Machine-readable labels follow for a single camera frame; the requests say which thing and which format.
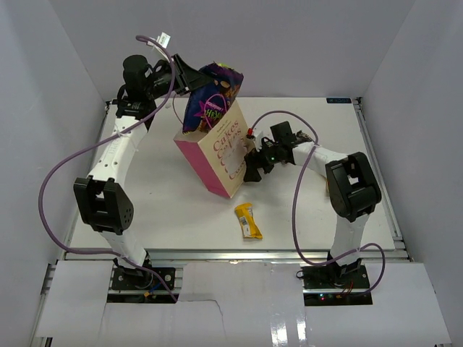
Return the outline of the purple snack chip bag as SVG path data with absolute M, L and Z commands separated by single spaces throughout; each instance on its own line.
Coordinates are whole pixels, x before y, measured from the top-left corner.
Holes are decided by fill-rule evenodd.
M 211 82 L 190 93 L 184 112 L 182 133 L 209 132 L 230 109 L 242 86 L 244 75 L 213 62 L 200 68 Z

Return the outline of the pink paper gift bag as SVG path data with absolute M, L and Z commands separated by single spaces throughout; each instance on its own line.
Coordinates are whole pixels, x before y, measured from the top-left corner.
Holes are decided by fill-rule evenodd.
M 234 102 L 209 132 L 178 132 L 174 142 L 209 192 L 231 198 L 244 181 L 245 156 L 255 147 L 248 125 Z

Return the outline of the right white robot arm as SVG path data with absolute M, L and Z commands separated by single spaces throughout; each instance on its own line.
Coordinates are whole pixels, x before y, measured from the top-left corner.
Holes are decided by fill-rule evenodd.
M 271 127 L 272 137 L 247 130 L 255 148 L 245 156 L 245 182 L 259 182 L 276 164 L 292 164 L 301 174 L 310 169 L 326 179 L 328 197 L 336 213 L 334 242 L 327 260 L 327 281 L 343 288 L 361 265 L 360 243 L 370 215 L 382 194 L 368 157 L 363 152 L 339 153 L 319 145 L 318 136 L 294 133 L 288 121 Z

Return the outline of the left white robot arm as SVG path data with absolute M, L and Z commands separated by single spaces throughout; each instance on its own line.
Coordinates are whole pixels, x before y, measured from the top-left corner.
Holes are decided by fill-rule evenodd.
M 128 267 L 128 280 L 146 288 L 153 271 L 145 266 L 148 254 L 129 227 L 135 209 L 124 190 L 129 165 L 143 137 L 148 133 L 156 99 L 171 91 L 185 95 L 206 86 L 211 77 L 187 65 L 179 55 L 173 62 L 161 59 L 150 65 L 142 55 L 123 62 L 124 84 L 110 111 L 116 115 L 112 134 L 98 162 L 85 178 L 75 180 L 73 190 L 83 223 L 100 234 L 117 254 L 118 264 Z

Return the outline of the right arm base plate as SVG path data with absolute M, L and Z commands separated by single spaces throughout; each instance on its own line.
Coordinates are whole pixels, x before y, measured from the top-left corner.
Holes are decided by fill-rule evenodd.
M 337 277 L 324 267 L 302 267 L 296 277 L 303 281 L 304 289 L 369 289 L 370 281 L 366 267 Z

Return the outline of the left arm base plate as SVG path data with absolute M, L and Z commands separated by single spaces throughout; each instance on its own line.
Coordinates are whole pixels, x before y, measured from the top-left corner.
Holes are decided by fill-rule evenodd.
M 176 269 L 174 267 L 154 267 L 153 271 L 162 277 L 169 287 L 174 289 Z M 164 289 L 160 280 L 145 271 L 138 269 L 124 269 L 116 267 L 113 272 L 113 279 L 110 288 L 115 291 L 123 290 L 147 290 L 152 288 Z

